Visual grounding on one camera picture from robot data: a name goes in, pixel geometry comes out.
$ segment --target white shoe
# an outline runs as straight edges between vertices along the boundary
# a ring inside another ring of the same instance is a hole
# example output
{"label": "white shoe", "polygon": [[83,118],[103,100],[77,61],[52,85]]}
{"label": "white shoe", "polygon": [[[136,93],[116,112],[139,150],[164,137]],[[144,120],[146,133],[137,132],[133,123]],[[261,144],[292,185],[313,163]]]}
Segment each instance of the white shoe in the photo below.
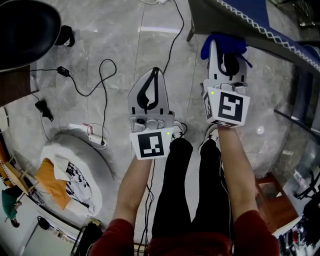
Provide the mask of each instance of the white shoe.
{"label": "white shoe", "polygon": [[179,121],[174,121],[173,123],[173,132],[171,136],[171,142],[178,138],[184,138],[185,130],[182,126],[182,123]]}
{"label": "white shoe", "polygon": [[220,151],[220,144],[219,144],[219,134],[218,134],[218,126],[216,124],[211,125],[208,130],[206,130],[205,137],[203,142],[198,148],[198,152],[200,154],[202,146],[208,141],[213,140],[215,142],[216,147]]}

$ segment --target gray tile floor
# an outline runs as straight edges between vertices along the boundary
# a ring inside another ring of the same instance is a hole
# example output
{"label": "gray tile floor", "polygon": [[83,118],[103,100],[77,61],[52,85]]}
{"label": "gray tile floor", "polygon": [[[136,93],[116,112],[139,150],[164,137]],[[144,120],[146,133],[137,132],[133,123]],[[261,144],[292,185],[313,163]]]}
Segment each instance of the gray tile floor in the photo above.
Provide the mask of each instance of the gray tile floor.
{"label": "gray tile floor", "polygon": [[[200,155],[198,146],[203,140],[207,123],[201,98],[200,83],[207,77],[207,62],[201,60],[200,50],[205,36],[196,35],[186,42],[191,27],[191,14],[187,0],[176,0],[185,21],[185,28],[176,41],[171,62],[165,74],[169,104],[176,118],[187,123],[185,135],[194,152],[185,181],[185,193],[191,217],[198,205],[198,168]],[[75,31],[76,43],[72,48],[54,47],[32,68],[52,69],[64,66],[74,77],[79,90],[88,93],[99,82],[98,68],[103,59],[113,59],[117,74],[105,82],[108,105],[106,123],[110,145],[100,151],[115,173],[118,185],[132,157],[129,139],[128,93],[134,82],[154,66],[165,67],[170,45],[176,34],[141,31],[140,27],[158,27],[179,30],[182,22],[174,3],[145,5],[138,0],[47,0],[61,14],[63,24]],[[295,22],[283,15],[272,4],[267,4],[271,25],[285,35],[299,39]],[[285,143],[291,124],[275,115],[273,109],[288,111],[293,65],[260,50],[250,48],[246,58],[253,64],[248,69],[248,94],[251,97],[246,126],[238,129],[245,152],[257,176],[270,170]],[[103,76],[114,71],[107,63]],[[70,123],[102,123],[105,104],[104,90],[99,87],[89,97],[76,93],[69,78],[55,72],[31,74],[32,84],[40,89],[36,95],[46,99],[54,121],[43,119],[44,129],[51,138],[57,132],[68,129]],[[10,128],[4,132],[10,151],[14,151],[20,164],[30,164],[34,170],[41,164],[40,153],[46,138],[43,134],[39,112],[35,108],[36,98],[32,95],[6,106]],[[156,161],[152,191],[155,201],[150,211],[149,229],[157,199],[161,192],[166,159]],[[144,197],[136,220],[135,240],[139,241],[144,228]],[[65,218],[81,224],[83,218],[71,212],[59,210],[52,201],[47,206]],[[105,225],[112,217],[114,200],[105,202],[97,216]]]}

